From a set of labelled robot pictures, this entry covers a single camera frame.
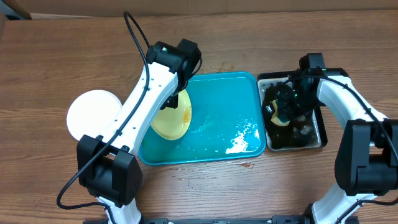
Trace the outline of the yellow-green plate with sauce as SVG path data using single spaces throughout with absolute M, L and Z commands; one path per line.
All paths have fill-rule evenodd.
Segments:
M 164 108 L 160 110 L 151 128 L 166 140 L 177 140 L 187 131 L 192 120 L 192 104 L 186 90 L 178 94 L 178 106 L 176 108 Z

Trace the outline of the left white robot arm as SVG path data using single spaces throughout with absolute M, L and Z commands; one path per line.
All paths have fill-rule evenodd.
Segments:
M 143 173 L 137 154 L 150 125 L 168 113 L 161 136 L 176 140 L 190 124 L 186 87 L 201 64 L 197 44 L 186 39 L 176 47 L 158 42 L 142 57 L 143 71 L 124 103 L 108 91 L 92 90 L 80 95 L 67 114 L 67 128 L 78 141 L 78 171 L 72 181 L 96 198 L 108 223 L 141 221 L 135 198 Z

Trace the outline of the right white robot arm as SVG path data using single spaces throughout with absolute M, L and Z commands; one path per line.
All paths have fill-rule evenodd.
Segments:
M 326 106 L 343 128 L 335 159 L 335 179 L 322 199 L 306 211 L 310 223 L 345 223 L 365 203 L 397 189 L 397 120 L 375 110 L 355 89 L 342 68 L 297 70 L 277 84 L 273 102 L 276 125 Z

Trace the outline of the white plate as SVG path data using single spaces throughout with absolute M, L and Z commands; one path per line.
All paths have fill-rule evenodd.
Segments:
M 120 100 L 106 90 L 91 90 L 80 95 L 70 105 L 67 128 L 74 139 L 83 135 L 97 137 L 122 108 Z

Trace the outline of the yellow sponge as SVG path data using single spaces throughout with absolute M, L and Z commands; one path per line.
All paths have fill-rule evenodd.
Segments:
M 290 124 L 290 121 L 289 121 L 289 120 L 288 120 L 288 121 L 282 121 L 282 120 L 278 117 L 279 112 L 278 112 L 277 100 L 273 100 L 273 101 L 271 101 L 271 103 L 272 103 L 272 106 L 273 106 L 273 108 L 274 108 L 274 113 L 273 113 L 273 115 L 272 115 L 272 117 L 271 117 L 271 122 L 274 123 L 274 124 L 277 125 L 277 126 L 280 126 L 280 127 L 286 127 L 286 126 L 288 126 L 288 125 Z

